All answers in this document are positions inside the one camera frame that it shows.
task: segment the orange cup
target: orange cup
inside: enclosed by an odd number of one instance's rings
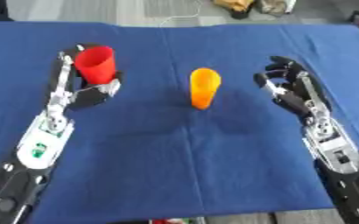
[[[95,46],[80,52],[74,65],[89,84],[107,84],[114,79],[116,62],[109,46]]]
[[[198,109],[207,109],[222,83],[221,76],[210,68],[199,68],[190,76],[190,95],[192,105]]]

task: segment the robotic arm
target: robotic arm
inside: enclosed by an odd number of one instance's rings
[[[273,56],[266,73],[254,76],[273,102],[295,114],[302,124],[305,146],[314,168],[348,224],[359,224],[359,150],[332,117],[332,108],[320,83],[294,60]]]
[[[46,105],[35,117],[11,155],[0,164],[0,224],[23,223],[45,190],[57,158],[74,131],[67,109],[91,107],[120,88],[118,75],[108,84],[90,86],[74,67],[77,53],[93,45],[77,45],[54,61]],[[80,76],[81,89],[74,91]]]

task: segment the wire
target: wire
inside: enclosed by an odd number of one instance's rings
[[[165,21],[163,21],[159,27],[162,27],[162,25],[165,25],[167,22],[169,22],[172,19],[176,19],[176,18],[197,18],[200,13],[201,13],[201,7],[202,7],[202,2],[201,0],[194,0],[195,4],[198,4],[199,7],[197,8],[197,11],[195,14],[191,15],[191,16],[177,16],[177,17],[168,17]]]

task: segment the blue cloth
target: blue cloth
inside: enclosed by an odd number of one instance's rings
[[[359,30],[333,25],[124,28],[0,24],[0,161],[42,109],[59,50],[116,49],[124,84],[105,104],[69,113],[76,130],[32,223],[331,207],[296,118],[253,83],[272,55],[317,73],[359,145]],[[190,106],[198,67],[222,76],[212,107]]]

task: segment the gray floor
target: gray floor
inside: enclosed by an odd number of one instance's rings
[[[359,0],[298,0],[292,15],[280,18],[262,15],[255,10],[250,19],[234,20],[228,13],[200,0],[198,17],[177,18],[162,26],[195,26],[220,24],[340,24]],[[194,0],[8,0],[16,20],[88,21],[128,26],[160,26],[168,17],[186,17],[197,12]],[[331,210],[278,213],[279,224],[342,224]],[[268,214],[242,214],[209,218],[210,224],[272,224]]]

